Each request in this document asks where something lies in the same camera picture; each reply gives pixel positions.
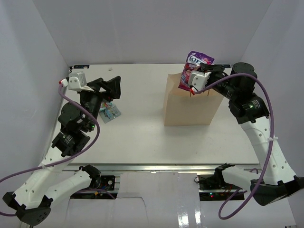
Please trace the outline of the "purple Fox's candy bag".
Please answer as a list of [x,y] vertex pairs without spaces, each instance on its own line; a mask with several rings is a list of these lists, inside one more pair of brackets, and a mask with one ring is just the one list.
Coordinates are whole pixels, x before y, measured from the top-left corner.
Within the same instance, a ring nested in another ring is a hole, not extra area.
[[214,58],[198,52],[198,51],[191,51],[186,58],[186,62],[183,68],[183,71],[180,76],[180,83],[178,88],[189,91],[190,86],[189,86],[189,78],[190,74],[193,70],[197,69],[200,66],[200,63],[204,63],[207,65],[211,65],[214,62]]

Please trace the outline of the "grey Himalaya mints packet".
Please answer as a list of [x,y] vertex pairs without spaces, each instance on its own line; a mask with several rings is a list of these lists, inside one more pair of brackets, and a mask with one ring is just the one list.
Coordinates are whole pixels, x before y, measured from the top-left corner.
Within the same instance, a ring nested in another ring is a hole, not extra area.
[[121,115],[121,112],[115,104],[102,103],[99,109],[99,115],[104,123],[108,123]]

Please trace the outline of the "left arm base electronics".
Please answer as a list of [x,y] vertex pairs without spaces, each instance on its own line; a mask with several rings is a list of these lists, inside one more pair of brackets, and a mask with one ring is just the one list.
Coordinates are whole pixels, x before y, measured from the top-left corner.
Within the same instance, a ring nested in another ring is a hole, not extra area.
[[94,185],[74,193],[70,199],[114,200],[117,197],[115,185],[116,177],[114,175],[102,175]]

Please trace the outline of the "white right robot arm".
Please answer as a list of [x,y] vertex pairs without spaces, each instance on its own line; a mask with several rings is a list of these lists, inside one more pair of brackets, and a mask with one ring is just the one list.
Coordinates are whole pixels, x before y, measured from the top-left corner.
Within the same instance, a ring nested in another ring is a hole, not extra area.
[[229,100],[230,112],[250,140],[262,167],[261,174],[255,174],[225,163],[215,169],[215,185],[222,190],[230,185],[247,190],[261,206],[302,190],[303,177],[298,177],[290,167],[274,135],[269,96],[264,94],[261,98],[254,93],[255,84],[260,83],[254,67],[239,62],[227,75],[222,65],[201,63],[199,71],[208,75],[206,88],[212,88]]

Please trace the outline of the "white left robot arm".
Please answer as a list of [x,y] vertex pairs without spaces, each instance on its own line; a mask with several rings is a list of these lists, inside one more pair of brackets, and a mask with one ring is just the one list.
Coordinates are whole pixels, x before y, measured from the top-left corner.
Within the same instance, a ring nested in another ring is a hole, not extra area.
[[21,187],[3,196],[15,216],[32,226],[40,224],[59,201],[76,191],[100,185],[99,164],[212,164],[219,163],[209,130],[164,126],[163,102],[167,77],[180,73],[178,64],[91,65],[82,69],[87,80],[115,79],[122,114],[109,123],[93,120],[95,138],[68,133],[64,141],[80,140],[80,151],[65,155],[51,146]]

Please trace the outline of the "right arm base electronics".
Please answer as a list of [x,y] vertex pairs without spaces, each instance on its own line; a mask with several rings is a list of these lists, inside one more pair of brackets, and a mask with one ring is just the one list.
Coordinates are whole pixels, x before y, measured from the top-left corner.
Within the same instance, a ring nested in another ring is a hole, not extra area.
[[199,186],[200,201],[225,201],[238,189],[231,184],[220,186],[214,175],[198,175],[194,182]]

